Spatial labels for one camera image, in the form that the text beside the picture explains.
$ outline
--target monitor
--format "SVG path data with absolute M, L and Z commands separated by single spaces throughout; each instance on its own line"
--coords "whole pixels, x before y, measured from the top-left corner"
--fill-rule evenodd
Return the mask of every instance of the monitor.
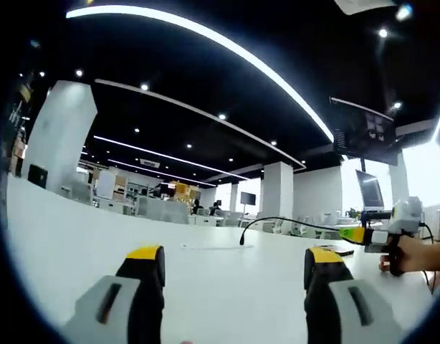
M 363 208 L 366 211 L 384 210 L 383 195 L 378 178 L 362 171 L 357 172 L 357 179 L 362 193 Z
M 330 102 L 335 153 L 397 166 L 401 147 L 393 118 L 353 102 Z
M 246 204 L 248 206 L 254 206 L 257 195 L 253 193 L 241 192 L 241 204 Z

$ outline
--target table surface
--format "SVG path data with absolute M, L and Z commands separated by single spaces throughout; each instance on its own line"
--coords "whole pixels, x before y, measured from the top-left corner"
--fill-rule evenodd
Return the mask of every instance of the table surface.
M 159 243 L 166 252 L 163 343 L 305 343 L 305 250 L 318 244 L 352 246 L 251 230 L 246 244 L 253 247 L 240 249 L 239 228 L 123 216 L 9 183 L 10 252 L 35 305 L 58 327 L 88 288 L 116 273 L 128 252 Z M 423 275 L 396 278 L 381 273 L 378 260 L 355 247 L 345 263 L 356 279 L 370 282 L 385 297 L 403 328 L 412 327 L 431 302 Z

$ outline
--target window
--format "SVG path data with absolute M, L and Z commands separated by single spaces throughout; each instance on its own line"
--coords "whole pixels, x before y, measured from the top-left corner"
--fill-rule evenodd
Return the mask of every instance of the window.
M 440 147 L 431 142 L 403 149 L 409 196 L 418 196 L 423 206 L 440 204 Z
M 231 183 L 220 184 L 217 186 L 215 191 L 215 201 L 221 200 L 220 208 L 222 210 L 229 210 L 231 202 Z
M 260 208 L 260 191 L 262 180 L 260 178 L 250 179 L 249 181 L 240 181 L 237 186 L 237 198 L 236 198 L 236 211 L 243 212 L 244 205 L 241 204 L 241 192 L 247 192 L 249 194 L 256 195 L 255 205 L 246 206 L 246 213 L 258 214 Z
M 361 171 L 360 159 L 343 161 L 341 166 L 341 183 L 343 190 L 343 213 L 354 208 L 362 210 L 363 200 L 355 170 Z M 378 178 L 383 196 L 384 209 L 392 209 L 392 184 L 389 166 L 385 163 L 365 160 L 366 173 Z

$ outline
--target black ceiling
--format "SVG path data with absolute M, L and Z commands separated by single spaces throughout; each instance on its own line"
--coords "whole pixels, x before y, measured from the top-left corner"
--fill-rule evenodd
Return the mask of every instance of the black ceiling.
M 334 0 L 297 3 L 126 2 L 186 17 L 232 39 L 279 73 L 329 128 L 336 126 L 329 96 L 382 113 L 399 100 L 403 108 L 397 112 L 397 126 L 439 114 L 438 1 L 416 1 L 414 17 L 404 22 L 395 20 L 396 7 L 347 16 Z M 136 16 L 100 15 L 67 21 L 61 10 L 53 23 L 53 32 L 37 32 L 42 45 L 39 67 L 47 76 L 34 81 L 34 97 L 37 92 L 44 94 L 56 80 L 92 85 L 98 115 L 87 139 L 91 154 L 84 156 L 86 159 L 94 154 L 101 163 L 112 156 L 136 164 L 135 158 L 145 158 L 161 162 L 162 171 L 169 166 L 165 172 L 197 180 L 218 174 L 95 140 L 93 136 L 98 135 L 224 171 L 275 161 L 299 167 L 271 148 L 198 113 L 140 93 L 99 85 L 94 83 L 97 78 L 136 87 L 147 82 L 152 92 L 213 115 L 225 113 L 230 123 L 262 140 L 276 140 L 279 149 L 296 159 L 330 142 L 273 81 L 241 57 L 196 33 Z M 390 32 L 383 42 L 377 35 L 381 27 Z M 84 70 L 81 80 L 75 77 L 77 68 Z M 336 166 L 340 159 L 326 153 L 306 161 L 312 170 Z M 246 176 L 260 176 L 260 170 Z

